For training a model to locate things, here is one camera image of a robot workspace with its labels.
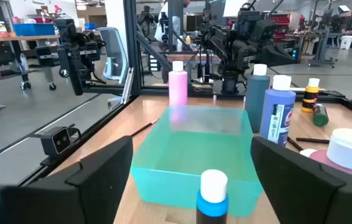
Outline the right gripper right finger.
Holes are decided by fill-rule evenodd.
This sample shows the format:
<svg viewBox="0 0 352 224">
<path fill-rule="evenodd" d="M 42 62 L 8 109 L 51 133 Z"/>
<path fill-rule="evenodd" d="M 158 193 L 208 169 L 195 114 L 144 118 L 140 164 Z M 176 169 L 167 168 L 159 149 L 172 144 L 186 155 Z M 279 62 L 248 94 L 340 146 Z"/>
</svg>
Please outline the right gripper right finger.
<svg viewBox="0 0 352 224">
<path fill-rule="evenodd" d="M 280 224 L 352 224 L 352 170 L 254 137 L 251 157 Z"/>
</svg>

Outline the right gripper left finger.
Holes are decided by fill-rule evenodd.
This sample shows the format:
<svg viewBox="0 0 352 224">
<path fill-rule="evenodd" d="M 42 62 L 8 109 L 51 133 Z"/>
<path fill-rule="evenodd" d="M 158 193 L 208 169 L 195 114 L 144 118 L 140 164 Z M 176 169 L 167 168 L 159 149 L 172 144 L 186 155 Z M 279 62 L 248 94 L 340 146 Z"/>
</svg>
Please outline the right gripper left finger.
<svg viewBox="0 0 352 224">
<path fill-rule="evenodd" d="M 0 185 L 0 224 L 113 224 L 132 155 L 123 136 L 25 187 Z"/>
</svg>

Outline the large grey paint bottle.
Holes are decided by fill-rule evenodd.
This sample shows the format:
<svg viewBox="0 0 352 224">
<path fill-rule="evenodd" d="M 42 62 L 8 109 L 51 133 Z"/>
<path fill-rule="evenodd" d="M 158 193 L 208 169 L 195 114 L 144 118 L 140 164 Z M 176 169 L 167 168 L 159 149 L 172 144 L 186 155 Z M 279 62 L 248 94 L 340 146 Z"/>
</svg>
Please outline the large grey paint bottle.
<svg viewBox="0 0 352 224">
<path fill-rule="evenodd" d="M 248 78 L 245 96 L 245 110 L 253 133 L 258 133 L 261 127 L 264 97 L 270 80 L 267 76 L 267 65 L 255 64 L 253 74 Z"/>
</svg>

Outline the black paint brush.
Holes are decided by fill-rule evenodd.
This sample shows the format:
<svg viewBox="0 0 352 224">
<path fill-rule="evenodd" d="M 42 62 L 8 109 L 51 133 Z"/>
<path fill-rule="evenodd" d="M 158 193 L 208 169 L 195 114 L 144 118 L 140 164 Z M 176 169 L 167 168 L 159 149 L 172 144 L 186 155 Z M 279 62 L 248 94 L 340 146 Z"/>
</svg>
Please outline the black paint brush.
<svg viewBox="0 0 352 224">
<path fill-rule="evenodd" d="M 312 143 L 319 143 L 319 144 L 329 144 L 330 143 L 330 140 L 327 140 L 327 139 L 314 139 L 314 138 L 296 138 L 296 141 L 312 142 Z"/>
<path fill-rule="evenodd" d="M 300 152 L 300 151 L 303 151 L 303 148 L 302 148 L 300 145 L 298 145 L 292 138 L 288 137 L 288 138 L 287 138 L 287 141 L 288 141 L 291 145 L 293 145 L 293 147 L 295 147 L 299 152 Z"/>
<path fill-rule="evenodd" d="M 143 127 L 141 127 L 140 129 L 138 129 L 137 131 L 135 131 L 134 133 L 131 134 L 131 137 L 134 137 L 136 135 L 138 135 L 139 133 L 143 132 L 144 130 L 146 130 L 147 128 L 151 127 L 152 125 L 154 125 L 156 122 L 158 122 L 159 119 L 155 119 L 153 121 L 151 121 L 150 123 L 147 123 L 146 125 L 144 125 Z"/>
</svg>

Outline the large purple paint bottle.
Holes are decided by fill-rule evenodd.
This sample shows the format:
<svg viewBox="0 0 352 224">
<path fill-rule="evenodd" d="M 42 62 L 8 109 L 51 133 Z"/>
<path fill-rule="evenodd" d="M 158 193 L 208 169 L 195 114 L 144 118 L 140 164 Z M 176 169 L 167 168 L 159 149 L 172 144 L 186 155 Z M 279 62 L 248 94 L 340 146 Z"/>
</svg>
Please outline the large purple paint bottle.
<svg viewBox="0 0 352 224">
<path fill-rule="evenodd" d="M 275 75 L 272 88 L 266 90 L 259 135 L 286 146 L 296 93 L 290 89 L 292 77 Z"/>
</svg>

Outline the large red paint bottle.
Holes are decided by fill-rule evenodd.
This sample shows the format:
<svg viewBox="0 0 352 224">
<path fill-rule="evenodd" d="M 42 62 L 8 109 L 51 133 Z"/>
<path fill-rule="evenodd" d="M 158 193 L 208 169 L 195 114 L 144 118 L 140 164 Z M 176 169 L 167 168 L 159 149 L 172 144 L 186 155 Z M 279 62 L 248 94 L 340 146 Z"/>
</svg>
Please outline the large red paint bottle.
<svg viewBox="0 0 352 224">
<path fill-rule="evenodd" d="M 352 175 L 352 129 L 335 129 L 328 149 L 318 150 L 309 158 Z"/>
</svg>

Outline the large pink paint bottle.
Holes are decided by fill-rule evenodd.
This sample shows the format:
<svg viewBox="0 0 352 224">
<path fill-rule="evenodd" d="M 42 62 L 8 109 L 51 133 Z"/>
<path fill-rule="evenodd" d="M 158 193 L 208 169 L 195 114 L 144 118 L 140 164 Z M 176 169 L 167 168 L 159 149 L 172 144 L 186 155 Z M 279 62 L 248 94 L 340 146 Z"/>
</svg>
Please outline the large pink paint bottle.
<svg viewBox="0 0 352 224">
<path fill-rule="evenodd" d="M 188 98 L 188 73 L 184 70 L 182 61 L 172 62 L 169 72 L 169 105 L 186 105 Z"/>
</svg>

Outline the small dark green paint bottle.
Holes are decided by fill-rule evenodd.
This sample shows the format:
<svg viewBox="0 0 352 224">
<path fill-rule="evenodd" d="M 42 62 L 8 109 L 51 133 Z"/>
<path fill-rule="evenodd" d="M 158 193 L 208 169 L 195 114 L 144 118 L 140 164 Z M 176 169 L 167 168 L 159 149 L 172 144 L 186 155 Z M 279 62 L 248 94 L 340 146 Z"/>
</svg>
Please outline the small dark green paint bottle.
<svg viewBox="0 0 352 224">
<path fill-rule="evenodd" d="M 316 126 L 325 126 L 329 122 L 329 117 L 327 113 L 327 109 L 323 104 L 315 104 L 313 106 L 313 123 Z"/>
</svg>

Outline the small blue paint bottle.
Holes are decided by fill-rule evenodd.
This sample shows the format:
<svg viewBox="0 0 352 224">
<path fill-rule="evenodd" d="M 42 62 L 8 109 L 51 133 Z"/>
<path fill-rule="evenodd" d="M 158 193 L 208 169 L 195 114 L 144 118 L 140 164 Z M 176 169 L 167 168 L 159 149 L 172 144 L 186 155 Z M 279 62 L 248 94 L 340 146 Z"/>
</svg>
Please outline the small blue paint bottle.
<svg viewBox="0 0 352 224">
<path fill-rule="evenodd" d="M 197 193 L 196 224 L 226 224 L 229 197 L 228 178 L 220 170 L 205 170 Z"/>
</svg>

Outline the red tool chest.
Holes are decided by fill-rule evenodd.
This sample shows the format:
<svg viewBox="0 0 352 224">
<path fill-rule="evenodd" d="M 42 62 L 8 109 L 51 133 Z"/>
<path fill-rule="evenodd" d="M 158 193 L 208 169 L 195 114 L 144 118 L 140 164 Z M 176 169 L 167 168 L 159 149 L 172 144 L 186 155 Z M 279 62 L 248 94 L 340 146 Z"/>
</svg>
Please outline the red tool chest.
<svg viewBox="0 0 352 224">
<path fill-rule="evenodd" d="M 275 43 L 279 43 L 282 39 L 286 38 L 286 34 L 289 31 L 290 18 L 288 14 L 273 14 L 270 17 L 271 20 L 275 21 L 277 28 L 274 31 L 273 40 Z"/>
</svg>

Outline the grey standing desk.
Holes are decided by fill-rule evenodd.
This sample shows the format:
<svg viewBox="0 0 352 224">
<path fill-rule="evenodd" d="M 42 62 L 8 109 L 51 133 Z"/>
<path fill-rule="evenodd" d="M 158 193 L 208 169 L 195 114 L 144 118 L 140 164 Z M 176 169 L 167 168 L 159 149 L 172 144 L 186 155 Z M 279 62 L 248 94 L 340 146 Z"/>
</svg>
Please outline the grey standing desk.
<svg viewBox="0 0 352 224">
<path fill-rule="evenodd" d="M 329 65 L 331 68 L 335 67 L 336 59 L 326 59 L 325 55 L 327 52 L 327 41 L 329 37 L 341 37 L 344 35 L 352 35 L 352 30 L 344 32 L 331 32 L 330 29 L 315 30 L 314 34 L 319 34 L 320 38 L 318 41 L 318 47 L 313 59 L 308 60 L 308 67 L 319 67 L 321 65 Z"/>
</svg>

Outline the white stool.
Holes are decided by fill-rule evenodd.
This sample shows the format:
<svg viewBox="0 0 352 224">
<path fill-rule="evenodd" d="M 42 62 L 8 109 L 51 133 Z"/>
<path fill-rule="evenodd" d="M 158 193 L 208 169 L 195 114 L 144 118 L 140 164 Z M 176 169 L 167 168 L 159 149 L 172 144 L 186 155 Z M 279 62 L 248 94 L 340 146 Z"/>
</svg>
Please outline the white stool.
<svg viewBox="0 0 352 224">
<path fill-rule="evenodd" d="M 352 35 L 344 35 L 340 38 L 340 49 L 349 50 L 352 43 Z"/>
</svg>

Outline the translucent teal plastic bin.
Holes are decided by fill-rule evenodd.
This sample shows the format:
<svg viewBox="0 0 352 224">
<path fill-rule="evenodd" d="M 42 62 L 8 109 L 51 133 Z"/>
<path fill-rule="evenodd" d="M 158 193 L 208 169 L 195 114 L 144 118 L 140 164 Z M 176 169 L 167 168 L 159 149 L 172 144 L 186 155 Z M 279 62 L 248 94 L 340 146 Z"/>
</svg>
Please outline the translucent teal plastic bin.
<svg viewBox="0 0 352 224">
<path fill-rule="evenodd" d="M 166 108 L 132 158 L 140 198 L 194 209 L 201 173 L 217 169 L 228 177 L 229 215 L 250 216 L 262 192 L 250 155 L 252 137 L 241 108 Z"/>
</svg>

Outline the blue plastic crate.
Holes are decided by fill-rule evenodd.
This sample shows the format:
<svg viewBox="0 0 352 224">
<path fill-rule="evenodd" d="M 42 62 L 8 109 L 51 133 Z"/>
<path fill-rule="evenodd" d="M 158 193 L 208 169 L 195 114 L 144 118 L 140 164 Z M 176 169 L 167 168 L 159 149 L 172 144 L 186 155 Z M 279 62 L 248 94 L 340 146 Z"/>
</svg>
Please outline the blue plastic crate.
<svg viewBox="0 0 352 224">
<path fill-rule="evenodd" d="M 17 36 L 55 35 L 53 24 L 14 24 Z"/>
</svg>

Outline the silver frame bracket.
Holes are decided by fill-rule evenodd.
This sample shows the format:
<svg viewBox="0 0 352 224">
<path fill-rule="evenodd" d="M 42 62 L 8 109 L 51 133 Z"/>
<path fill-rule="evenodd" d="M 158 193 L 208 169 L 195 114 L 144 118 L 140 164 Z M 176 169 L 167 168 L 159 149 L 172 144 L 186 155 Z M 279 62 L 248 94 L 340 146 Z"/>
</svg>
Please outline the silver frame bracket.
<svg viewBox="0 0 352 224">
<path fill-rule="evenodd" d="M 123 94 L 121 97 L 121 104 L 126 104 L 129 101 L 131 90 L 132 90 L 132 83 L 134 79 L 134 69 L 132 67 L 128 68 L 127 77 L 124 84 Z"/>
</svg>

